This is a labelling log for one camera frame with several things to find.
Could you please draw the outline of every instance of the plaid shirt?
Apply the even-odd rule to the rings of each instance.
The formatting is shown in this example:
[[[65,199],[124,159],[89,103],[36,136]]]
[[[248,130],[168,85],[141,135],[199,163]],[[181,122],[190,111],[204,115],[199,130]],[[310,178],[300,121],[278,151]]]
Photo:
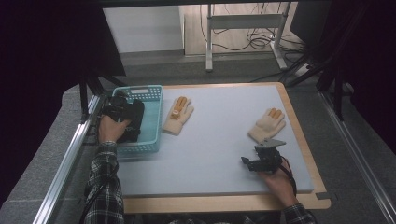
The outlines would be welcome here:
[[[96,157],[91,163],[90,179],[87,184],[87,202],[92,198],[93,194],[107,182],[112,173],[117,172],[117,147],[113,145],[100,145]],[[297,203],[283,210],[285,219],[288,224],[315,224],[315,218],[311,216],[303,207]],[[85,223],[111,223],[122,224],[123,218],[123,201],[120,181],[117,174],[114,174],[105,188],[101,190],[98,197],[93,200],[93,204],[85,216]],[[205,224],[202,220],[195,218],[186,220],[174,220],[169,224]],[[250,217],[244,216],[244,224],[259,224]]]
[[[96,157],[91,163],[90,179],[87,184],[87,202],[93,194],[107,182],[101,190],[90,210],[85,216],[85,223],[124,223],[123,201],[120,181],[117,177],[117,147],[101,144]]]

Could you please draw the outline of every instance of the gray floor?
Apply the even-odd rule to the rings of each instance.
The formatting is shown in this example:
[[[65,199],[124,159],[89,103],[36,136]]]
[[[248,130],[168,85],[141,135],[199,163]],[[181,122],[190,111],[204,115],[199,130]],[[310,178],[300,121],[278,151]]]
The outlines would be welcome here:
[[[129,85],[176,85],[239,83],[279,72],[273,55],[216,55],[214,71],[205,71],[203,57],[183,57],[180,52],[122,55]],[[261,81],[277,81],[279,75]],[[323,182],[332,197],[332,206],[315,210],[319,223],[390,223],[385,219],[372,191],[355,164],[342,135],[336,129],[328,108],[315,90],[318,77],[287,89],[294,111],[317,163]],[[113,85],[104,81],[107,88]],[[49,134],[37,151],[20,182],[0,210],[0,223],[32,223],[51,180],[62,161],[68,143],[79,123],[78,88],[64,94],[63,107]],[[396,157],[380,137],[344,98],[345,125],[360,147],[373,173],[393,203],[396,199]],[[76,223],[83,207],[83,190],[94,147],[80,151],[67,179],[50,223]]]

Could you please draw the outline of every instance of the work glove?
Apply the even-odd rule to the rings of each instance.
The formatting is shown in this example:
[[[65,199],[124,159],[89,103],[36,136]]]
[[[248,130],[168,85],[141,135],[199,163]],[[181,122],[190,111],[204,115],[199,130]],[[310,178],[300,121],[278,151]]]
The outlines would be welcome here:
[[[262,118],[257,120],[254,127],[250,129],[248,135],[260,144],[264,139],[274,137],[285,127],[286,122],[283,118],[285,115],[281,110],[267,109]]]
[[[191,100],[187,99],[185,96],[180,96],[175,99],[168,116],[166,117],[166,122],[163,125],[163,130],[167,133],[172,133],[174,135],[179,135],[183,124],[190,117],[193,106],[189,106]]]

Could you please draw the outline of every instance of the person's left hand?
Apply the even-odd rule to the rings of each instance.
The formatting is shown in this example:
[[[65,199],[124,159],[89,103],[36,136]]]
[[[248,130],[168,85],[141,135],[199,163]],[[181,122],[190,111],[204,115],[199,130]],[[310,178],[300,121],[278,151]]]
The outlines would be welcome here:
[[[105,141],[117,142],[125,132],[125,128],[129,123],[131,123],[131,121],[128,119],[118,123],[108,115],[103,115],[99,125],[99,144]]]

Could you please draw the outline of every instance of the teal plastic basket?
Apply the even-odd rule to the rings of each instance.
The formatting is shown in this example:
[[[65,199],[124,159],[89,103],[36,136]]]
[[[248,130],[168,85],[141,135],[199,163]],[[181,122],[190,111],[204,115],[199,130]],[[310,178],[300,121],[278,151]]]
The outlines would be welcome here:
[[[145,112],[140,126],[137,142],[119,143],[117,154],[119,158],[132,158],[140,153],[158,152],[163,114],[163,87],[159,85],[118,87],[113,91],[122,91],[128,103],[138,99],[145,105]]]

